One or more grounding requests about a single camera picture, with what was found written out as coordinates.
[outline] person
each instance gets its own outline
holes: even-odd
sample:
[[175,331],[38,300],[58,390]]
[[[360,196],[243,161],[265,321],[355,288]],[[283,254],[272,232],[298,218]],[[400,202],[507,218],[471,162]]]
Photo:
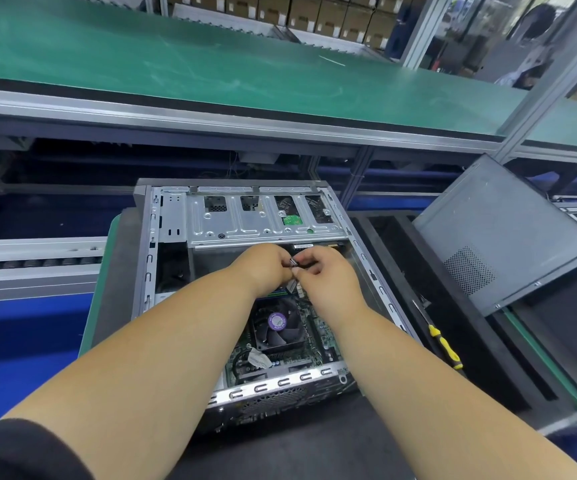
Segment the person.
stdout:
[[419,480],[577,480],[576,462],[372,311],[338,251],[301,251],[308,269],[290,258],[252,246],[38,388],[0,420],[0,479],[164,479],[253,301],[295,276]]

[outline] round label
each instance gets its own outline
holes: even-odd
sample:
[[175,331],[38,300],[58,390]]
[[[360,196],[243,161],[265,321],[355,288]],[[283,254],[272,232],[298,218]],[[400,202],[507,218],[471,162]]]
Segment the round label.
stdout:
[[268,316],[268,326],[276,331],[284,330],[286,328],[286,317],[279,312],[272,313]]

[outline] black table surface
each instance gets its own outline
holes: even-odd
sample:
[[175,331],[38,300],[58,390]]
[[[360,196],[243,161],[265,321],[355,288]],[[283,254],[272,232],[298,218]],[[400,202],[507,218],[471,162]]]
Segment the black table surface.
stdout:
[[[92,345],[130,321],[140,213],[125,209]],[[359,392],[196,435],[169,479],[412,479],[396,442]]]

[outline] screwdriver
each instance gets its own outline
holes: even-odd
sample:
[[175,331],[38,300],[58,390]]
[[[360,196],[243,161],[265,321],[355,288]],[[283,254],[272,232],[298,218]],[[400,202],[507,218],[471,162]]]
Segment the screwdriver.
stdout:
[[415,305],[415,308],[417,308],[417,310],[420,312],[420,314],[424,317],[426,324],[429,326],[429,333],[431,334],[431,337],[434,338],[435,340],[437,340],[437,342],[440,344],[440,347],[442,347],[442,350],[444,350],[444,355],[446,356],[446,361],[449,363],[449,365],[451,367],[453,367],[453,369],[455,369],[456,371],[460,371],[460,373],[463,374],[461,369],[464,367],[464,365],[462,364],[462,361],[460,360],[460,356],[455,353],[455,351],[451,348],[451,346],[447,342],[447,339],[445,339],[442,336],[440,331],[433,324],[433,322],[431,321],[431,318],[426,313],[426,310],[424,310],[422,307],[420,307],[414,299],[412,300],[412,302],[413,302],[413,305]]

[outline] yellow screwdriver handle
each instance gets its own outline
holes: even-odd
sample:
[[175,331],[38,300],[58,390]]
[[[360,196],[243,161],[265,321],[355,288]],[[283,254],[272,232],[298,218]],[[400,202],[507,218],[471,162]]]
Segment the yellow screwdriver handle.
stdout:
[[440,343],[440,345],[442,345],[442,347],[444,348],[444,352],[446,352],[447,356],[451,360],[451,365],[453,366],[453,369],[455,369],[456,371],[459,371],[460,369],[462,369],[462,367],[464,367],[464,365],[462,365],[462,361],[460,360],[460,356],[458,354],[456,354],[455,351],[451,348],[451,346],[447,342],[447,339],[445,339],[440,334],[440,331],[437,328],[435,328],[433,325],[429,325],[429,331],[431,332],[431,337],[433,337],[434,339],[437,339],[437,341]]

